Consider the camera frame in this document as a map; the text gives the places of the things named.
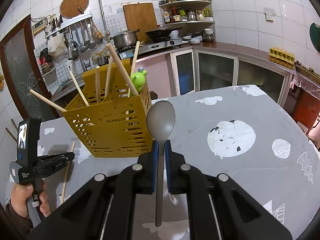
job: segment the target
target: sink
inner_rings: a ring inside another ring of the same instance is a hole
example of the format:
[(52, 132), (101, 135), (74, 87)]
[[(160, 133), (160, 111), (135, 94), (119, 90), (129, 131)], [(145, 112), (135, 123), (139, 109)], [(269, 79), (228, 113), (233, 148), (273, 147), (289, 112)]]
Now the sink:
[[(84, 81), (82, 78), (82, 74), (80, 76), (76, 77), (76, 81), (79, 85), (79, 87), (84, 86)], [(72, 92), (73, 90), (76, 90), (76, 86), (72, 79), (69, 79), (67, 82), (64, 82), (61, 84), (58, 89), (55, 91), (55, 93), (51, 97), (51, 101), (55, 102), (58, 99), (64, 97), (68, 93)]]

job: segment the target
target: metal rivet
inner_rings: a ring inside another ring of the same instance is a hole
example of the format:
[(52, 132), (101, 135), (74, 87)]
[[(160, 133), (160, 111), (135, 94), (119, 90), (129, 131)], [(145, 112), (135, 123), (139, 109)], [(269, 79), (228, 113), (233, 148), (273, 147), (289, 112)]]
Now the metal rivet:
[(134, 171), (141, 171), (142, 165), (139, 164), (139, 163), (134, 164), (134, 165), (132, 165), (132, 169), (133, 169)]
[(180, 169), (182, 169), (183, 171), (188, 171), (191, 169), (191, 166), (189, 164), (182, 164), (180, 166)]
[(101, 174), (101, 173), (99, 173), (99, 174), (94, 176), (94, 180), (95, 181), (103, 181), (104, 178), (105, 178), (105, 176), (103, 174)]
[(221, 181), (227, 181), (229, 179), (228, 175), (227, 174), (220, 174), (219, 177), (218, 177)]

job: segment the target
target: light switch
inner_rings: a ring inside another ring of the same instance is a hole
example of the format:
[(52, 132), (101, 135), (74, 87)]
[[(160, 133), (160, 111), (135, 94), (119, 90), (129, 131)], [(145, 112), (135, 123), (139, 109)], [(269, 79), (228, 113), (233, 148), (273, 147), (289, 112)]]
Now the light switch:
[(274, 21), (274, 17), (276, 16), (275, 10), (271, 8), (263, 8), (264, 14), (266, 15), (266, 20), (269, 22)]

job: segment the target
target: wooden stick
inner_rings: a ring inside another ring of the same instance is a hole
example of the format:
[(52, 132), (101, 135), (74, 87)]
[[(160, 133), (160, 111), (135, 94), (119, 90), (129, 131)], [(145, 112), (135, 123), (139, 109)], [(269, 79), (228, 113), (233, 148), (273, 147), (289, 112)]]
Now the wooden stick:
[(110, 56), (109, 58), (109, 64), (108, 64), (108, 71), (107, 71), (107, 79), (106, 79), (106, 87), (104, 89), (104, 98), (107, 98), (107, 95), (109, 94), (109, 83), (110, 83), (110, 77), (111, 77), (111, 65), (113, 63), (113, 57)]
[[(139, 46), (140, 46), (140, 41), (137, 41), (136, 47), (134, 49), (134, 55), (133, 55), (133, 61), (132, 61), (132, 66), (131, 66), (130, 78), (131, 78), (131, 75), (134, 73), (134, 69), (136, 68), (136, 62), (137, 62), (137, 57), (138, 57), (138, 52), (139, 52)], [(130, 97), (130, 88), (128, 89), (128, 97)]]
[(97, 104), (101, 102), (100, 94), (100, 70), (99, 66), (96, 67), (96, 95), (97, 95)]
[(127, 71), (125, 70), (124, 65), (122, 64), (120, 58), (118, 57), (118, 55), (115, 51), (115, 48), (110, 43), (107, 44), (107, 47), (110, 51), (111, 56), (113, 57), (113, 60), (115, 61), (116, 65), (117, 65), (119, 72), (121, 73), (122, 77), (124, 78), (124, 80), (128, 84), (129, 88), (131, 89), (132, 94), (134, 96), (139, 95), (139, 93), (137, 92), (136, 88), (134, 87)]
[(78, 83), (77, 83), (77, 81), (75, 79), (75, 76), (73, 75), (73, 73), (72, 73), (72, 71), (70, 69), (69, 69), (69, 73), (70, 73), (70, 76), (71, 76), (74, 84), (76, 85), (76, 88), (77, 88), (82, 100), (84, 101), (85, 105), (89, 106), (89, 103), (88, 103), (87, 99), (84, 97), (84, 94), (82, 93), (81, 88), (79, 87), (79, 85), (78, 85)]
[(15, 136), (9, 131), (9, 129), (8, 128), (5, 128), (6, 129), (6, 131), (8, 132), (8, 134), (16, 141), (16, 142), (18, 142), (17, 141), (17, 138), (15, 138)]
[[(71, 151), (75, 149), (76, 142), (73, 142), (71, 146)], [(67, 184), (67, 178), (68, 178), (68, 172), (70, 168), (70, 163), (71, 161), (68, 161), (67, 167), (66, 167), (66, 172), (64, 173), (64, 180), (63, 180), (63, 185), (62, 185), (62, 192), (61, 192), (61, 204), (64, 203), (64, 194), (66, 192), (66, 184)]]
[(49, 99), (45, 98), (44, 96), (40, 95), (39, 93), (37, 93), (36, 91), (34, 91), (33, 89), (30, 89), (30, 93), (35, 95), (37, 98), (41, 99), (42, 101), (44, 101), (45, 103), (47, 103), (49, 106), (54, 107), (55, 109), (58, 109), (61, 112), (66, 112), (66, 109), (62, 108), (61, 106), (58, 106), (57, 104), (55, 104), (54, 102), (51, 102)]
[(12, 122), (13, 126), (15, 127), (15, 129), (18, 131), (18, 127), (12, 118), (11, 118), (11, 122)]

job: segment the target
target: human hand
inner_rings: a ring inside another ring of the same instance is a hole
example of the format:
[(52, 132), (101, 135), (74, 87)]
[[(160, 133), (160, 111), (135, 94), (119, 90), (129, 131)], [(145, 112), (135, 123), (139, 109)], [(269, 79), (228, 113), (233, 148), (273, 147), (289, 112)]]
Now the human hand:
[[(47, 185), (44, 181), (41, 183), (42, 188), (46, 188)], [(28, 197), (31, 196), (33, 192), (33, 186), (31, 183), (25, 183), (23, 185), (14, 184), (11, 192), (11, 205), (14, 209), (14, 211), (20, 215), (21, 217), (28, 217), (28, 209), (27, 209), (27, 203), (26, 200)], [(47, 217), (50, 215), (50, 209), (49, 204), (47, 203), (48, 200), (48, 194), (42, 190), (39, 198), (42, 202), (40, 205), (40, 211), (42, 214)]]

